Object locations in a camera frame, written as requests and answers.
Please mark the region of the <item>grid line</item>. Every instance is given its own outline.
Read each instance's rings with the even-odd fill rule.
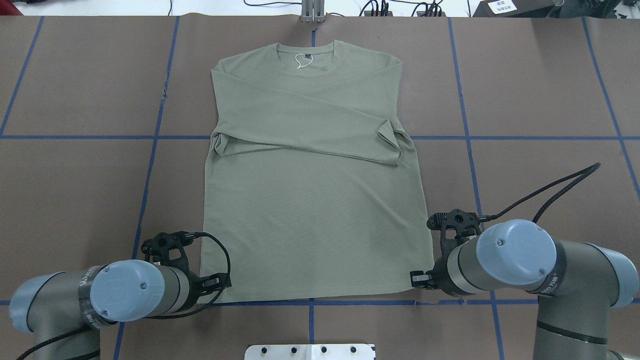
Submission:
[[[316,325],[315,325],[315,314],[316,314],[316,300],[314,298],[309,299],[309,343],[316,343]]]
[[[136,228],[136,239],[133,244],[133,250],[131,252],[131,259],[138,257],[138,246],[140,244],[140,236],[142,234],[142,220],[145,216],[145,210],[147,208],[147,197],[149,194],[149,182],[151,180],[151,171],[154,167],[156,159],[156,149],[158,144],[158,138],[160,135],[160,127],[162,126],[162,116],[164,113],[164,102],[166,100],[166,90],[169,87],[169,78],[171,76],[171,64],[173,61],[173,51],[175,50],[175,41],[178,36],[178,27],[180,25],[180,17],[175,18],[175,25],[173,26],[173,38],[171,42],[171,50],[169,52],[169,60],[166,66],[166,77],[164,79],[163,98],[160,100],[160,108],[158,109],[158,118],[156,122],[156,133],[154,134],[154,143],[151,146],[151,155],[149,157],[149,167],[147,169],[147,178],[145,180],[145,190],[142,195],[142,203],[140,204],[140,215],[138,217],[138,226]],[[120,357],[120,347],[122,346],[122,336],[124,334],[125,323],[121,322],[118,328],[118,337],[116,339],[116,345],[113,352],[113,360],[118,360]]]
[[[0,300],[0,306],[9,306],[10,300]],[[496,305],[538,305],[538,299],[495,299]],[[491,305],[491,300],[440,300],[438,302],[419,302],[416,300],[313,300],[313,306],[477,306]],[[640,298],[634,298],[631,304],[640,304]],[[310,300],[274,300],[252,302],[215,303],[211,306],[309,306]]]
[[[492,135],[413,135],[412,140],[577,140],[639,141],[640,136],[492,136]],[[210,140],[210,135],[0,135],[0,140]]]
[[[634,188],[636,189],[636,196],[638,200],[640,200],[640,187],[638,187],[636,173],[634,172],[634,168],[631,165],[631,160],[629,159],[629,153],[627,152],[627,146],[625,145],[624,139],[622,139],[622,132],[620,131],[620,126],[618,125],[618,119],[616,118],[616,113],[613,111],[613,106],[611,105],[611,100],[609,99],[609,93],[607,92],[607,87],[604,85],[604,80],[602,79],[602,74],[600,73],[598,60],[596,59],[596,54],[593,51],[593,44],[591,43],[591,37],[589,36],[589,27],[587,26],[587,18],[584,16],[582,17],[582,27],[584,28],[584,36],[586,37],[586,40],[587,40],[587,46],[589,47],[591,60],[593,61],[593,68],[595,69],[596,75],[598,76],[598,82],[600,82],[602,95],[604,96],[604,100],[607,103],[607,108],[609,109],[609,115],[611,116],[611,121],[613,122],[613,126],[616,128],[616,134],[618,135],[618,141],[620,142],[620,147],[622,148],[622,153],[625,157],[625,162],[627,163],[629,174],[631,175],[631,181],[633,182]]]
[[[42,29],[43,22],[44,22],[44,16],[41,16],[40,22],[38,22],[38,27],[36,28],[36,32],[33,34],[33,39],[31,40],[31,46],[29,46],[29,51],[27,52],[27,56],[24,59],[24,63],[22,64],[22,70],[20,70],[18,81],[15,82],[15,88],[13,88],[13,93],[11,94],[9,105],[6,107],[6,113],[4,113],[4,119],[2,121],[2,125],[0,125],[0,135],[4,133],[6,123],[9,121],[9,115],[11,115],[13,102],[15,101],[15,97],[18,95],[18,89],[20,88],[20,84],[22,83],[22,78],[24,77],[24,73],[27,71],[27,65],[29,65],[29,60],[31,59],[33,48],[36,46],[36,41],[38,41],[38,35],[40,34],[40,29]]]
[[[474,185],[474,195],[476,197],[476,209],[477,214],[482,215],[482,205],[480,203],[480,191],[478,189],[477,177],[476,177],[476,164],[474,163],[473,149],[471,148],[471,137],[469,134],[469,126],[467,122],[467,108],[465,106],[465,98],[462,94],[462,80],[460,78],[460,66],[458,65],[458,54],[456,52],[456,40],[453,32],[453,21],[448,17],[449,23],[449,38],[451,40],[451,52],[453,55],[453,65],[456,71],[456,82],[458,84],[458,97],[460,99],[460,110],[462,112],[462,123],[465,128],[465,141],[467,142],[467,154],[469,157],[469,167],[471,169],[471,180]],[[500,320],[498,316],[498,306],[495,301],[495,293],[490,291],[491,294],[491,310],[493,313],[493,327],[495,328],[495,339],[498,347],[498,356],[500,360],[504,360],[504,349],[502,347],[502,332],[500,331]]]

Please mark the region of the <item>brown table surface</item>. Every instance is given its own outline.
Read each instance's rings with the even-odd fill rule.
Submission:
[[[540,225],[640,265],[638,21],[329,16],[308,26],[294,15],[189,14],[0,17],[0,28],[1,359],[33,342],[8,318],[20,283],[202,228],[217,119],[209,70],[275,42],[339,39],[404,61],[398,116],[430,212],[496,213],[601,162]],[[531,219],[551,194],[504,219]],[[188,248],[194,269],[198,253]],[[640,354],[639,297],[611,312],[614,350]],[[242,359],[251,344],[364,342],[378,359],[530,359],[535,304],[521,291],[459,302],[413,290],[216,306],[106,329],[102,358]]]

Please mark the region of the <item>green shirt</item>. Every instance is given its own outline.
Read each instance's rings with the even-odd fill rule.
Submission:
[[[273,44],[213,69],[204,231],[231,257],[221,302],[398,292],[433,266],[417,156],[396,117],[401,70],[340,41]],[[201,274],[225,266],[204,240]]]

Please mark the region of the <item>folded sleeve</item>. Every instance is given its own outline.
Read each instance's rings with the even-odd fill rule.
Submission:
[[[391,119],[364,113],[320,94],[288,92],[212,70],[218,125],[212,149],[220,156],[292,147],[398,164]]]

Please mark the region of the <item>wire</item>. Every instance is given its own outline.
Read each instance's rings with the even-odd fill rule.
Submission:
[[[533,222],[537,222],[540,217],[542,216],[542,214],[545,212],[545,210],[547,210],[547,208],[554,202],[556,201],[560,196],[564,195],[564,193],[566,193],[567,191],[571,190],[571,188],[573,188],[577,183],[581,182],[582,180],[584,180],[585,177],[591,175],[594,171],[598,170],[598,168],[600,167],[600,163],[595,163],[593,165],[591,165],[588,168],[584,168],[578,172],[575,172],[569,176],[565,176],[562,179],[558,179],[556,181],[554,181],[553,183],[550,183],[546,186],[543,186],[542,188],[536,190],[535,192],[530,193],[529,195],[523,197],[522,199],[514,202],[513,204],[511,204],[509,207],[507,207],[506,209],[502,210],[500,213],[497,213],[496,215],[484,215],[481,217],[478,217],[478,220],[480,222],[487,222],[487,221],[491,221],[491,220],[496,220],[499,217],[501,217],[502,215],[506,214],[507,212],[511,211],[511,209],[515,208],[516,206],[520,205],[521,203],[531,199],[532,197],[536,196],[537,194],[555,186],[558,185],[559,183],[563,183],[569,179],[573,179],[574,177],[578,177],[576,180],[573,180],[571,183],[569,183],[567,186],[565,186],[562,190],[560,190],[559,192],[557,192],[554,196],[551,197],[551,199],[547,200],[546,203],[544,203],[544,205],[542,205],[542,207],[540,208],[540,210],[538,210],[538,212],[536,213],[536,216],[533,218]]]
[[[31,355],[36,350],[39,350],[39,349],[41,349],[41,348],[43,348],[43,347],[45,347],[45,346],[47,346],[49,344],[53,344],[56,341],[60,341],[62,339],[66,339],[69,336],[78,335],[78,334],[80,334],[82,332],[90,331],[90,330],[91,330],[91,328],[89,328],[89,326],[85,325],[84,327],[82,327],[82,328],[80,328],[78,330],[73,330],[73,331],[69,331],[69,332],[67,332],[65,334],[62,334],[62,335],[54,336],[53,338],[51,338],[49,340],[45,340],[45,341],[35,345],[31,349],[23,352],[22,355],[20,355],[16,360],[24,360],[27,356]]]
[[[418,10],[418,7],[420,7],[420,5],[424,5],[424,12],[427,12],[428,6],[429,4],[427,3],[418,3],[418,5],[415,6],[415,8],[413,8],[413,12],[411,13],[411,17],[413,17],[415,15],[416,10]]]
[[[421,4],[421,3],[414,3],[413,1],[404,1],[404,0],[389,0],[389,1],[393,1],[394,3],[405,3],[405,4]]]
[[[227,251],[227,248],[225,248],[225,246],[222,245],[222,243],[218,239],[216,239],[215,236],[213,236],[213,235],[211,235],[209,233],[195,233],[195,235],[196,235],[196,238],[201,238],[201,237],[210,238],[213,241],[215,241],[216,244],[218,244],[220,249],[222,249],[222,252],[225,253],[225,257],[227,258],[227,279],[231,279],[231,259],[229,258],[229,252]],[[197,313],[201,312],[202,310],[206,309],[207,307],[209,307],[211,304],[213,304],[220,297],[220,295],[222,295],[222,291],[224,289],[225,289],[224,287],[220,288],[220,290],[218,290],[218,293],[216,294],[216,296],[214,296],[213,299],[211,299],[208,303],[206,303],[203,306],[199,307],[198,309],[195,309],[195,310],[190,311],[188,313],[182,313],[182,314],[177,314],[177,315],[166,315],[166,316],[149,316],[146,319],[156,319],[156,320],[179,319],[179,318],[185,318],[187,316],[191,316],[193,314],[197,314]]]
[[[431,3],[431,6],[427,11],[425,11],[422,16],[423,17],[439,17],[442,16],[442,8],[440,7],[440,3],[444,0],[440,0],[440,2],[436,3],[435,0]]]
[[[376,3],[376,13],[378,12],[378,0],[369,0],[366,4],[364,4],[364,6],[362,7],[362,10],[360,10],[360,13],[358,14],[358,16],[362,16],[362,14],[364,13],[364,10],[367,8],[367,5],[371,4],[371,16],[375,16],[374,15],[374,11],[373,11],[373,3]]]
[[[600,167],[600,163],[595,163],[595,164],[591,165],[590,167],[577,172],[576,174],[581,173],[580,176],[578,178],[576,178],[575,180],[573,180],[572,182],[570,182],[569,185],[567,185],[564,188],[562,188],[562,190],[558,191],[549,200],[547,200],[547,202],[545,202],[542,205],[540,210],[538,210],[538,212],[536,213],[536,216],[531,221],[537,223],[538,220],[540,220],[540,217],[542,216],[542,214],[544,214],[544,212],[548,209],[549,206],[551,206],[551,204],[554,203],[554,201],[556,201],[558,198],[560,198],[560,196],[564,195],[564,193],[566,193],[567,191],[571,190],[571,188],[573,188],[577,183],[579,183],[582,180],[584,180],[587,176],[593,174],[593,172],[598,170],[599,167]]]
[[[250,4],[247,3],[246,0],[243,0],[244,4],[247,6],[266,6],[266,5],[274,5],[274,4],[283,4],[283,5],[302,5],[302,3],[290,3],[288,1],[274,1],[272,3],[264,3],[264,4]]]

